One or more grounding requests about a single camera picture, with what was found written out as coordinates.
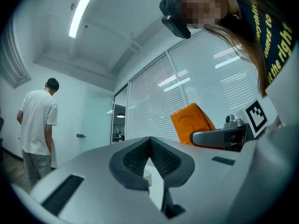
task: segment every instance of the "door handle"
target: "door handle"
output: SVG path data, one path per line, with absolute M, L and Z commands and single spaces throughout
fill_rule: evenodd
M 83 134 L 79 134 L 79 133 L 76 135 L 76 137 L 77 137 L 77 138 L 86 138 L 85 135 L 83 135 Z

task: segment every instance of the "window blinds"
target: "window blinds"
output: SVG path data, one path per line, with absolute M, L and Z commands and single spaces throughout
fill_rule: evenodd
M 180 81 L 187 103 L 197 103 L 216 128 L 223 128 L 225 117 L 258 99 L 269 122 L 276 118 L 269 98 L 262 99 L 257 89 L 254 64 L 240 59 L 221 39 L 200 32 L 169 52 L 177 70 L 186 70 Z
M 158 136 L 178 141 L 170 114 L 183 106 L 175 71 L 165 54 L 129 83 L 127 139 Z

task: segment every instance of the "man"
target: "man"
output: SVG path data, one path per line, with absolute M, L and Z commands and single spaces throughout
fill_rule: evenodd
M 27 94 L 17 120 L 21 124 L 21 147 L 31 188 L 51 171 L 52 126 L 57 125 L 57 103 L 53 94 L 59 89 L 50 78 L 44 90 Z

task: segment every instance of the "white ceiling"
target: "white ceiling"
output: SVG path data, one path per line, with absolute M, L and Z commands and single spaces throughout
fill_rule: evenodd
M 122 67 L 163 27 L 160 0 L 92 0 L 74 39 L 68 36 L 75 12 L 71 5 L 78 2 L 36 1 L 34 29 L 43 49 L 36 48 L 41 52 L 35 62 L 113 91 Z

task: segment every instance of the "woman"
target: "woman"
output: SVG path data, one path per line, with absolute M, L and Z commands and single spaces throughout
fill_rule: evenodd
M 175 0 L 184 24 L 204 28 L 229 46 L 242 45 L 258 70 L 262 97 L 297 42 L 295 0 Z

